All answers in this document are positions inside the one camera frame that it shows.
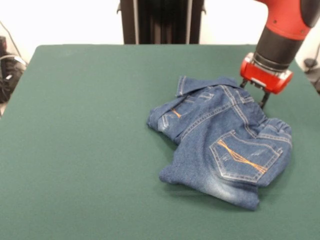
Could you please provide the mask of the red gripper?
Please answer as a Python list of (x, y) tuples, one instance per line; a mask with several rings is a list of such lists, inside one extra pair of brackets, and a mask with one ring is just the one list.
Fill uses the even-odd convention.
[(263, 68), (254, 61), (254, 53), (249, 52), (241, 63), (240, 76), (243, 78), (240, 84), (241, 88), (250, 83), (265, 91), (262, 100), (258, 103), (260, 108), (263, 109), (270, 93), (279, 94), (282, 92), (292, 80), (293, 72), (288, 69), (278, 72)]

